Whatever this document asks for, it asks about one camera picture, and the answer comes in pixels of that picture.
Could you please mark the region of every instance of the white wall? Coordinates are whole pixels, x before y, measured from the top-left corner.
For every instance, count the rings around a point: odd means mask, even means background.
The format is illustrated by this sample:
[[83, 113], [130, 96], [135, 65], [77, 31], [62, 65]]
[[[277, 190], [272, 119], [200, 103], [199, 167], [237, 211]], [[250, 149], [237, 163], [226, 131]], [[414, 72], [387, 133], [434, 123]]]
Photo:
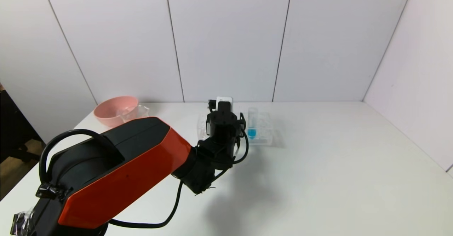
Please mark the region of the white wall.
[[169, 0], [186, 102], [270, 102], [288, 0]]
[[48, 0], [0, 0], [0, 81], [45, 142], [96, 105]]
[[363, 100], [406, 0], [291, 0], [274, 101]]
[[453, 163], [453, 0], [408, 0], [365, 102], [443, 169]]
[[182, 102], [167, 0], [50, 0], [97, 102]]

